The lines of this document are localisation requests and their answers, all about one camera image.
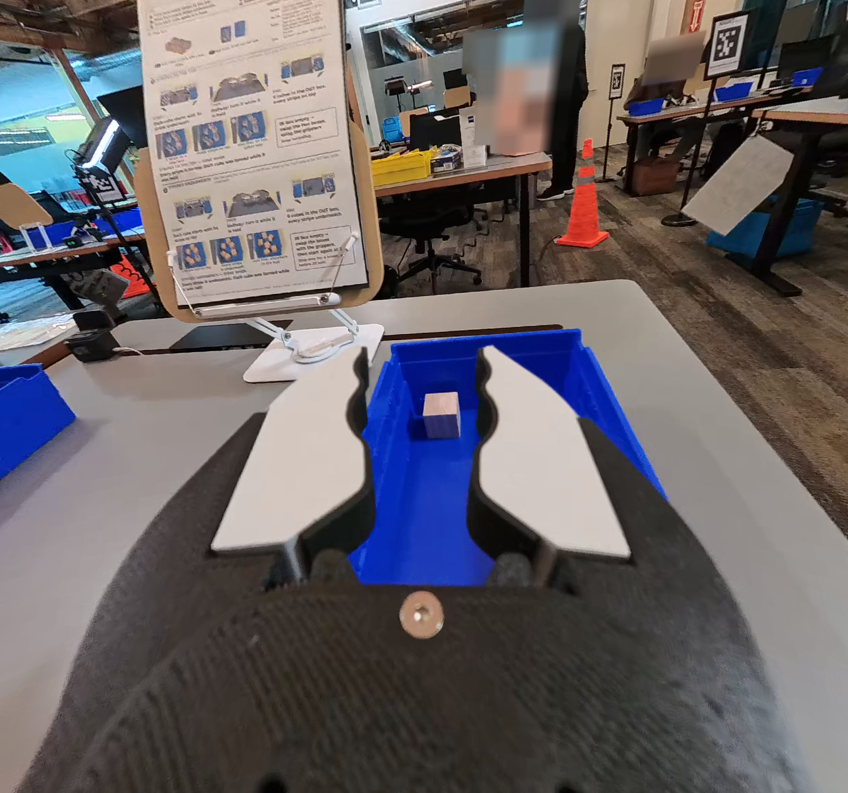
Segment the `brown cardboard box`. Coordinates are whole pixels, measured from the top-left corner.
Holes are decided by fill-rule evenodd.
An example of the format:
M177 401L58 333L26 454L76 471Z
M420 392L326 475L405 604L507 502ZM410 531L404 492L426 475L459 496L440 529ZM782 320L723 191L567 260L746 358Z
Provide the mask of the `brown cardboard box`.
M663 156L640 159L632 169L632 194L636 197L673 194L680 171L680 160Z

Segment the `brown rounded board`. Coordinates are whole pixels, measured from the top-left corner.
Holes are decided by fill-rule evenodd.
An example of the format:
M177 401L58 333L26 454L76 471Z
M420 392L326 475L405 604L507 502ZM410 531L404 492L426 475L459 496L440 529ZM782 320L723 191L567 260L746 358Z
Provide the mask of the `brown rounded board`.
M53 216L34 197L11 182L1 185L1 219L23 236L30 251L36 253L39 249L53 248L47 232L47 227L53 224Z

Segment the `orange traffic cone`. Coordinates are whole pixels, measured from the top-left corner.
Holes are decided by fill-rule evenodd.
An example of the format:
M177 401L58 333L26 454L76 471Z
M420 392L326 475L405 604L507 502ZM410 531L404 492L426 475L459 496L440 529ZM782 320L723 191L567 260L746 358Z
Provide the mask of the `orange traffic cone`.
M574 182L567 230L563 235L557 236L554 243L564 247L593 248L607 238L609 233L599 228L593 142L586 139L578 158L578 173Z
M111 266L110 271L122 281L125 281L123 299L131 299L151 292L139 271L133 267L126 257L122 256L117 264Z

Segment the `wood-edged background table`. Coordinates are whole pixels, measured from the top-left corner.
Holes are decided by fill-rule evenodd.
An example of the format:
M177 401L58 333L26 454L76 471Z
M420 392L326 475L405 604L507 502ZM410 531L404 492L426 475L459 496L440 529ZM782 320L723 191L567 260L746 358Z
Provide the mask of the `wood-edged background table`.
M537 264L531 262L531 193L535 191L536 176L549 171L551 158L544 152L522 156L497 156L486 166L473 169L449 171L430 175L426 179L398 182L378 186L374 190L377 199L402 194L433 194L436 190L456 186L494 183L503 178L516 178L518 197L518 267L512 273L514 288L529 288L537 285Z

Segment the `yellow storage bin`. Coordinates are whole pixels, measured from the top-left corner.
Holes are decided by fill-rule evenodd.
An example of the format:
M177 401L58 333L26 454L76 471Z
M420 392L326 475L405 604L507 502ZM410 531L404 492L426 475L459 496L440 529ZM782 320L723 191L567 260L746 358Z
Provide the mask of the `yellow storage bin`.
M371 161L375 188L426 180L432 175L432 162L439 148L394 152Z

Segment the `black monitor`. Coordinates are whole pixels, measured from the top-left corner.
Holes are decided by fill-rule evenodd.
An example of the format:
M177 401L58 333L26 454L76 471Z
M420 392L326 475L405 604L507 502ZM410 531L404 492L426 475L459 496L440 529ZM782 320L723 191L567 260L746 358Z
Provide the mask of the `black monitor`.
M825 67L835 42L836 35L829 34L781 45L777 68L778 81L789 83L797 72Z
M409 117L408 151L428 151L442 146L461 147L461 117L425 112Z

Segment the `blue striped wooden cube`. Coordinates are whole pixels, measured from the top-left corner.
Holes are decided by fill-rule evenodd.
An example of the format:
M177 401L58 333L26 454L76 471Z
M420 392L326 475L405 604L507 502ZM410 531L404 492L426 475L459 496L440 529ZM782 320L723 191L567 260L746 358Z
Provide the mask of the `blue striped wooden cube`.
M422 418L429 440L447 440L461 437L461 406L455 391L427 393L424 398Z

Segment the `wood-edged background desk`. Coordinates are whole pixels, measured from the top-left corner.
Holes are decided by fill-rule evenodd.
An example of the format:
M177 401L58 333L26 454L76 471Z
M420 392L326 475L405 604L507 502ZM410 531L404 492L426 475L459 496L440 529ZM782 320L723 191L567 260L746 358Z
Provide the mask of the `wood-edged background desk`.
M782 298L796 298L801 288L780 277L772 267L778 258L780 244L787 235L791 216L802 197L821 201L832 214L846 218L846 196L825 189L811 190L809 184L818 165L821 140L834 131L846 128L846 97L809 98L811 87L798 90L788 102L779 99L788 96L749 96L747 99L720 103L718 112L740 114L748 118L752 128L763 121L784 123L787 130L800 136L798 149L790 153L790 165L779 178L774 190L765 196L777 194L778 199L769 210L770 218L757 252L748 258L742 254L727 254L726 258L750 273Z
M158 292L150 277L150 258L144 231L121 236L107 236L102 242L84 244L79 247L65 245L32 251L20 249L1 257L1 283L3 285L39 280L53 290L68 311L82 311L84 304L77 297L64 277L85 274L99 269L109 269L120 263L122 257L131 261L133 269L150 288L154 301Z

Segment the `panel light on stand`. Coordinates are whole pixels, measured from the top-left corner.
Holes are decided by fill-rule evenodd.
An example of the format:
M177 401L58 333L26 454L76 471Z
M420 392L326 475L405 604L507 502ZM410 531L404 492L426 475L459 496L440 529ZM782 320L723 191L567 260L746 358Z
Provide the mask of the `panel light on stand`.
M112 116L105 116L89 131L76 151L73 165L80 171L114 174L132 144L120 123Z

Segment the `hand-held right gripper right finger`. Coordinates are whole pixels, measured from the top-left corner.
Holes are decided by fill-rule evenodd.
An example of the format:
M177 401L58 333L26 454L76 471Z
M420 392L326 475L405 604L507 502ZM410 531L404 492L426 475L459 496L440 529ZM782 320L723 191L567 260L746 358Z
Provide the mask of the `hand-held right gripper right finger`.
M627 564L632 549L575 409L488 345L477 353L468 533L494 561L526 559L546 586L567 558Z

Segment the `grey leaning panel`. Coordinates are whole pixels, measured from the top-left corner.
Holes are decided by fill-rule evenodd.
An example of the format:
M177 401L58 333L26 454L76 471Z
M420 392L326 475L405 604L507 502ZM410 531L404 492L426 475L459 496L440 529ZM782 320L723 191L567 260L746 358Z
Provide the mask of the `grey leaning panel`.
M682 213L715 233L735 226L783 183L793 153L761 135L746 141L682 208Z

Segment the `black battery charger case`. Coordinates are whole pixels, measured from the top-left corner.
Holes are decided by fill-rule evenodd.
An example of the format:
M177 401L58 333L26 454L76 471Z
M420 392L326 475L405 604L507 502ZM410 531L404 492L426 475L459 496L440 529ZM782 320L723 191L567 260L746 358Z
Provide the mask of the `black battery charger case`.
M108 311L84 310L72 314L77 332L64 345L80 362L100 362L117 355L121 347L114 338L115 321Z

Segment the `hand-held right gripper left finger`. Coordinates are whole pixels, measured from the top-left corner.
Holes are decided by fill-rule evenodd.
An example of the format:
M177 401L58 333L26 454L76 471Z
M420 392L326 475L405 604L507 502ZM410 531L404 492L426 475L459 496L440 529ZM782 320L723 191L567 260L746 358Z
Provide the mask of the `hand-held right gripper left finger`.
M213 554L272 554L283 583L324 551L347 556L376 524L367 350L344 349L269 406L211 541Z

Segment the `printed paper sheet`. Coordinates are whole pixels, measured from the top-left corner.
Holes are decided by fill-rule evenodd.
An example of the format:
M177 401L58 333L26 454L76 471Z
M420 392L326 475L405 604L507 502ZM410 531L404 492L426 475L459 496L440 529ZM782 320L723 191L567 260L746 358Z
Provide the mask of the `printed paper sheet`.
M56 315L1 325L1 351L27 349L63 338L78 331L72 315Z

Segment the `black office chair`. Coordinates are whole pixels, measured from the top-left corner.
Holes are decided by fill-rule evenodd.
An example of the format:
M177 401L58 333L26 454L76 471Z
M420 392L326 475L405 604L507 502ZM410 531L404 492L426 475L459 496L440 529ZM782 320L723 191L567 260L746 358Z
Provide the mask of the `black office chair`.
M379 216L381 234L406 239L414 245L419 258L408 264L406 269L397 267L397 275L391 282L390 294L396 297L398 286L404 281L426 271L430 276L432 293L436 294L438 275L441 269L469 273L475 286L482 284L482 271L464 263L459 256L437 254L433 247L435 240L448 238L447 231L475 224L475 210L471 205L462 205L447 209L426 209L421 213L401 213L389 209Z

